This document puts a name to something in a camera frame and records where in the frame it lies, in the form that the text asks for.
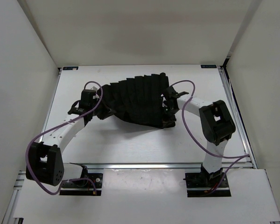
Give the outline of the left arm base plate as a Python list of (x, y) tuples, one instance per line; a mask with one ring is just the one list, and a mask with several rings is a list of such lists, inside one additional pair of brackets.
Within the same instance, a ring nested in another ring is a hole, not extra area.
[(101, 196), (103, 173), (89, 173), (84, 171), (82, 177), (87, 180), (80, 180), (65, 183), (59, 195), (61, 196)]

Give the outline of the black pleated skirt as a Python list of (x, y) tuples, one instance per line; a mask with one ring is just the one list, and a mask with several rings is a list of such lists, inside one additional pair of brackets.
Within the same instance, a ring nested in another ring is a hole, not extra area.
[(175, 126), (162, 120), (162, 94), (168, 87), (169, 80), (163, 72), (105, 84), (98, 94), (103, 94), (101, 102), (114, 109), (114, 116), (120, 120), (163, 129)]

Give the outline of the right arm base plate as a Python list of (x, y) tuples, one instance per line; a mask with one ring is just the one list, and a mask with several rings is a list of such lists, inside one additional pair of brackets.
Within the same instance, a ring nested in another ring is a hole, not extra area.
[(227, 176), (222, 179), (223, 175), (224, 173), (208, 181), (202, 172), (185, 173), (187, 197), (231, 197)]

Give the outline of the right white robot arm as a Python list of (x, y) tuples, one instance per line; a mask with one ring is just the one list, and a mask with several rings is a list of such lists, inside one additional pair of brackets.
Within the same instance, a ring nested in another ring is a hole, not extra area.
[(185, 112), (194, 114), (200, 119), (206, 147), (195, 139), (188, 127), (186, 130), (193, 141), (206, 153), (201, 165), (200, 181), (204, 186), (212, 186), (218, 178), (222, 177), (224, 150), (228, 140), (236, 131), (226, 103), (222, 100), (205, 101), (185, 91), (178, 93), (172, 86), (164, 91), (163, 96), (166, 115), (174, 115), (180, 110), (184, 126), (187, 126)]

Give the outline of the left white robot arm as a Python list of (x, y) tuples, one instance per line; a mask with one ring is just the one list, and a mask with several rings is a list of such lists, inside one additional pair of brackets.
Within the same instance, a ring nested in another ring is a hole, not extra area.
[(106, 119), (115, 111), (105, 105), (93, 109), (72, 107), (64, 122), (43, 133), (41, 142), (32, 140), (26, 150), (26, 177), (35, 181), (43, 190), (53, 195), (45, 185), (62, 186), (64, 182), (74, 182), (83, 187), (88, 183), (86, 167), (76, 163), (64, 163), (62, 154), (70, 141), (81, 131), (93, 116)]

